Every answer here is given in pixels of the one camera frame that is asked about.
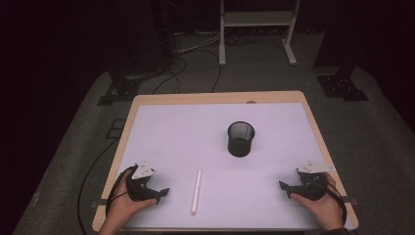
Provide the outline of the white table mat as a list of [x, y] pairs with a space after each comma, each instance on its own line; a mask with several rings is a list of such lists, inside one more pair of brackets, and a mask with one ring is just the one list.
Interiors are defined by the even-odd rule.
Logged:
[[[228, 152], [228, 127], [255, 130], [251, 152]], [[138, 229], [311, 230], [312, 214], [287, 197], [279, 181], [299, 184], [297, 169], [324, 161], [304, 107], [288, 104], [144, 105], [133, 121], [120, 166], [146, 162], [148, 185], [169, 188], [160, 203], [137, 213]], [[197, 171], [203, 171], [191, 215]]]

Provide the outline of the black mesh pen holder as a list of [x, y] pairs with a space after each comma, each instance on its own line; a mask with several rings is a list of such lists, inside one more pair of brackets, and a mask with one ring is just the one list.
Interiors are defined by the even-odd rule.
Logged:
[[227, 129], [228, 152], [236, 157], [243, 158], [251, 152], [255, 136], [254, 128], [245, 121], [233, 122]]

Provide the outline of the white pen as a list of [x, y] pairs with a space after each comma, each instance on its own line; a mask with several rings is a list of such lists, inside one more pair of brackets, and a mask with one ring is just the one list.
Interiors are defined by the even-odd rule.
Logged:
[[198, 169], [196, 183], [195, 183], [194, 196], [193, 196], [193, 201], [192, 201], [192, 207], [191, 207], [191, 215], [196, 215], [197, 213], [198, 201], [199, 201], [199, 195], [200, 195], [200, 189], [201, 189], [201, 183], [202, 183], [202, 176], [203, 176], [203, 171], [201, 169]]

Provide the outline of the black stand base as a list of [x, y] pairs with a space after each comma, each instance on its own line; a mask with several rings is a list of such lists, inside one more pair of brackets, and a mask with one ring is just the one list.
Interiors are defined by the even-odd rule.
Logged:
[[159, 69], [123, 67], [109, 70], [111, 84], [105, 95], [101, 96], [98, 106], [110, 106], [114, 102], [132, 101], [138, 94], [142, 82], [162, 74]]
[[317, 80], [328, 98], [343, 98], [347, 102], [368, 101], [365, 93], [351, 79], [355, 66], [340, 66], [336, 73], [318, 75]]

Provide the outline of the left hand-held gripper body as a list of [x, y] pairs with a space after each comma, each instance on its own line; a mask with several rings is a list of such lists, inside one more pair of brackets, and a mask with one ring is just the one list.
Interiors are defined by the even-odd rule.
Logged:
[[146, 162], [135, 164], [130, 168], [126, 178], [126, 188], [131, 200], [138, 202], [159, 197], [159, 191], [147, 187], [153, 173]]

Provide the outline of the white metal stand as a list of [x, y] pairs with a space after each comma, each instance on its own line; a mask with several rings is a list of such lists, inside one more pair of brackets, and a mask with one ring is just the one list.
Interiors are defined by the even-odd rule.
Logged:
[[297, 17], [300, 9], [300, 1], [296, 0], [292, 11], [272, 12], [226, 12], [225, 0], [220, 0], [219, 20], [219, 45], [218, 63], [226, 65], [225, 29], [228, 27], [250, 27], [250, 26], [286, 26], [288, 32], [281, 40], [287, 55], [289, 64], [295, 66], [298, 62], [291, 47]]

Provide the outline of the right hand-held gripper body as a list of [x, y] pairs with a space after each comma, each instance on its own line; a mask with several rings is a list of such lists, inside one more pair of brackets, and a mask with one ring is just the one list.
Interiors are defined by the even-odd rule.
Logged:
[[311, 201], [321, 199], [326, 194], [329, 184], [326, 173], [334, 169], [333, 165], [308, 161], [304, 166], [297, 169], [301, 185], [290, 186], [289, 195], [301, 195]]

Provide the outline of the person's right hand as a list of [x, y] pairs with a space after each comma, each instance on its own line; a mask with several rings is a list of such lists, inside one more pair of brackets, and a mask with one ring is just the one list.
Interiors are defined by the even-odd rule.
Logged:
[[325, 194], [317, 201], [310, 201], [301, 195], [293, 193], [291, 198], [308, 209], [324, 232], [344, 228], [343, 211], [337, 201]]

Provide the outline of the person's left hand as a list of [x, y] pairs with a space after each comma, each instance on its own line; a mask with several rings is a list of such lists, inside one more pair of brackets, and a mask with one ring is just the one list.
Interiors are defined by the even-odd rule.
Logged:
[[110, 206], [103, 224], [112, 223], [119, 225], [121, 228], [137, 212], [155, 205], [156, 202], [156, 199], [139, 202], [132, 201], [127, 194], [125, 179], [122, 178], [116, 189], [115, 199]]

